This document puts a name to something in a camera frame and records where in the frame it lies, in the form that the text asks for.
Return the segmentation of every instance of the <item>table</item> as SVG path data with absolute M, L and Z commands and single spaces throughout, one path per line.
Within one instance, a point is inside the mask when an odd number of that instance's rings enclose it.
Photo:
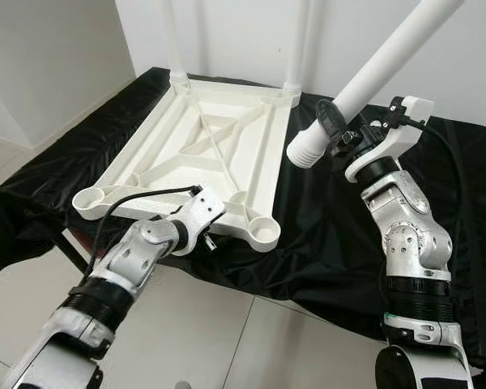
M 244 80 L 196 77 L 227 83 Z M 0 271 L 58 246 L 76 267 L 86 261 L 62 236 L 68 228 L 89 246 L 97 222 L 83 220 L 72 208 L 79 190 L 105 171 L 168 89 L 168 70 L 153 68 L 68 131 L 0 186 Z M 322 96 L 303 94 L 292 110 L 287 145 L 315 118 Z M 385 108 L 368 106 L 368 120 Z M 431 118 L 462 157 L 469 187 L 469 209 L 459 246 L 454 297 L 469 358 L 486 363 L 486 127 Z M 439 143 L 426 134 L 401 159 L 428 196 L 438 223 L 451 234 L 455 188 L 450 162 Z M 360 189 L 323 157 L 309 170 L 283 155 L 273 217 L 282 227 L 276 249 L 257 253 L 244 241 L 214 237 L 218 249 L 199 247 L 185 258 L 163 263 L 202 280 L 248 293 L 286 300 L 351 331 L 382 338 L 379 323 L 385 303 L 378 280 L 384 261 L 380 236 L 360 200 Z M 132 223 L 112 217 L 100 244 Z

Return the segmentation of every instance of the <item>wall baseboard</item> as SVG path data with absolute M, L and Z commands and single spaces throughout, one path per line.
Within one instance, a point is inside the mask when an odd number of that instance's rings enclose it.
M 60 139 L 68 130 L 71 130 L 75 126 L 77 126 L 80 122 L 82 122 L 88 115 L 93 113 L 96 109 L 101 107 L 106 101 L 110 100 L 112 97 L 117 95 L 122 89 L 130 85 L 135 80 L 135 76 L 130 77 L 129 79 L 125 80 L 121 84 L 119 84 L 116 88 L 114 88 L 111 92 L 105 93 L 101 98 L 91 103 L 87 108 L 85 108 L 81 113 L 77 114 L 67 123 L 65 123 L 60 130 L 53 132 L 47 138 L 42 140 L 32 149 L 35 151 L 36 154 L 43 152 L 47 147 L 52 145 L 58 139 Z
M 0 146 L 13 147 L 18 149 L 19 152 L 32 153 L 33 155 L 39 154 L 43 152 L 47 147 L 52 145 L 54 142 L 56 142 L 58 139 L 60 139 L 68 130 L 71 130 L 72 128 L 77 126 L 88 115 L 90 115 L 96 109 L 101 107 L 106 101 L 108 101 L 109 99 L 117 95 L 122 89 L 127 87 L 134 80 L 135 80 L 135 76 L 130 77 L 129 79 L 122 82 L 119 86 L 114 88 L 111 92 L 105 93 L 100 99 L 91 103 L 81 113 L 77 114 L 74 118 L 72 118 L 67 123 L 65 123 L 60 130 L 56 130 L 47 138 L 45 138 L 40 143 L 38 143 L 36 146 L 28 147 L 22 144 L 17 144 L 9 139 L 4 139 L 2 137 L 0 137 Z
M 26 152 L 26 153 L 35 153 L 34 147 L 28 147 L 23 144 L 18 144 L 13 142 L 12 140 L 5 139 L 0 137 L 0 147 L 8 147 L 8 148 L 14 148 L 17 149 L 19 152 Z

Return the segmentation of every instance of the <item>black cable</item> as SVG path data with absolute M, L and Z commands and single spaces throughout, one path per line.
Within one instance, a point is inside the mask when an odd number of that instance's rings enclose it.
M 423 132 L 426 132 L 433 137 L 435 137 L 441 145 L 445 148 L 446 152 L 448 153 L 448 157 L 452 162 L 453 172 L 454 172 L 454 180 L 455 180 L 455 187 L 457 190 L 457 210 L 455 214 L 455 226 L 454 226 L 454 248 L 452 253 L 452 280 L 455 279 L 455 273 L 457 271 L 457 255 L 458 255 L 458 244 L 459 244 L 459 236 L 461 234 L 461 223 L 463 219 L 463 199 L 466 190 L 465 184 L 465 176 L 463 171 L 459 168 L 461 166 L 458 161 L 458 156 L 455 153 L 454 149 L 450 146 L 448 141 L 445 139 L 443 135 L 441 135 L 438 131 L 434 130 L 431 126 L 425 125 L 421 122 L 416 122 L 410 118 L 404 117 L 401 118 L 399 124 L 406 124 L 412 127 L 417 128 Z
M 106 255 L 106 253 L 108 253 L 112 249 L 113 245 L 115 245 L 116 243 L 118 243 L 121 240 L 122 235 L 125 234 L 125 233 L 126 233 L 126 231 L 121 230 L 118 233 L 115 233 L 113 235 L 113 238 L 110 239 L 110 242 L 108 242 L 108 244 L 104 248 L 103 257 Z
M 91 275 L 94 265 L 96 264 L 96 257 L 97 257 L 97 251 L 99 250 L 99 237 L 101 235 L 104 222 L 106 219 L 108 219 L 108 216 L 110 216 L 115 209 L 125 203 L 126 201 L 130 201 L 133 199 L 139 199 L 141 197 L 149 197 L 149 196 L 157 196 L 157 195 L 167 195 L 170 193 L 178 193 L 178 192 L 193 192 L 193 195 L 196 195 L 199 191 L 201 191 L 202 188 L 201 186 L 186 186 L 183 188 L 176 188 L 176 189 L 164 189 L 164 190 L 153 190 L 150 192 L 143 192 L 143 193 L 137 193 L 137 194 L 131 194 L 129 196 L 123 197 L 122 199 L 116 201 L 114 204 L 108 208 L 108 211 L 104 214 L 103 218 L 100 220 L 99 226 L 97 227 L 96 230 L 96 237 L 94 238 L 94 244 L 92 246 L 92 252 L 90 254 L 90 261 L 88 262 L 88 266 L 86 270 L 83 273 L 83 278 L 81 279 L 81 282 L 79 282 L 79 286 L 83 286 L 87 278 Z
M 385 302 L 388 305 L 389 299 L 387 298 L 386 286 L 384 283 L 386 268 L 387 268 L 387 261 L 383 261 L 382 267 L 380 268 L 380 272 L 378 273 L 378 290 L 380 291 L 380 297 L 382 298 L 383 302 Z
M 365 117 L 365 115 L 362 112 L 358 113 L 358 118 L 360 118 L 360 121 L 363 125 L 366 125 L 366 126 L 370 125 L 370 122 L 367 120 L 367 118 Z

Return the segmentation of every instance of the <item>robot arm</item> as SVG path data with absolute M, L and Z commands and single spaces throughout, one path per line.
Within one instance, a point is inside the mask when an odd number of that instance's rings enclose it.
M 100 387 L 103 374 L 95 360 L 109 350 L 158 260 L 188 254 L 224 212 L 223 202 L 204 189 L 167 219 L 133 223 L 86 282 L 69 292 L 1 388 Z
M 383 123 L 350 130 L 335 104 L 321 100 L 317 106 L 319 125 L 330 135 L 329 152 L 347 166 L 348 181 L 364 188 L 361 197 L 382 236 L 387 279 L 383 330 L 389 347 L 377 357 L 378 389 L 473 389 L 450 300 L 450 235 L 397 161 L 420 137 L 419 130 L 399 123 L 407 117 L 426 122 L 432 107 L 431 101 L 396 97 Z

